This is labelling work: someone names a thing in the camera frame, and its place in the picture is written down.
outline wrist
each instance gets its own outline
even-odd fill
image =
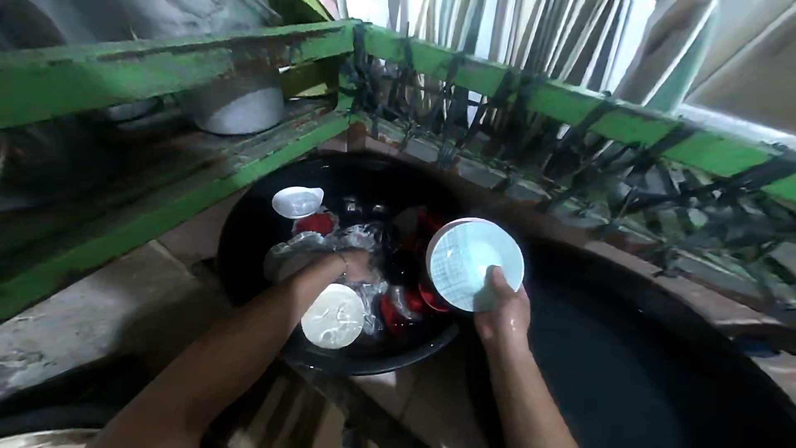
[[[515,360],[533,355],[526,335],[500,335],[483,343],[486,355],[491,360]]]

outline shelf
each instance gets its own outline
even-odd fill
[[[134,175],[42,210],[4,215],[0,318],[7,319],[346,130],[328,103],[290,102],[288,120],[254,136],[189,130],[183,149]]]

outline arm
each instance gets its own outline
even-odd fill
[[[322,255],[214,325],[108,423],[93,448],[199,446],[207,426],[263,374],[321,291],[346,269],[351,281],[367,278],[367,252],[342,255]]]
[[[528,346],[531,306],[525,289],[514,292],[503,271],[491,273],[497,307],[475,315],[508,448],[577,447]]]

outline dish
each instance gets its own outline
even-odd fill
[[[437,246],[439,239],[450,229],[463,222],[491,222],[481,218],[459,218],[455,219],[451,222],[448,222],[446,225],[442,226],[437,230],[431,240],[428,242],[428,246],[426,248],[426,271],[428,275],[431,276],[431,253],[434,251],[434,248]]]
[[[301,219],[318,211],[322,202],[321,188],[288,187],[276,192],[271,206],[284,218]]]
[[[365,323],[365,305],[353,289],[333,283],[321,292],[304,316],[304,336],[320,348],[343,348],[354,342]]]
[[[489,267],[501,266],[515,291],[525,275],[517,242],[493,222],[462,222],[443,234],[431,252],[429,277],[445,301],[463,311],[492,309],[495,293],[487,281]]]

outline white plate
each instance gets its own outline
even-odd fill
[[[488,268],[501,266],[515,291],[522,284],[525,262],[517,242],[492,222],[462,222],[452,226],[431,252],[429,275],[445,301],[464,311],[494,306]]]
[[[304,316],[304,336],[320,348],[343,348],[362,332],[365,304],[357,293],[345,285],[333,283],[321,292]]]

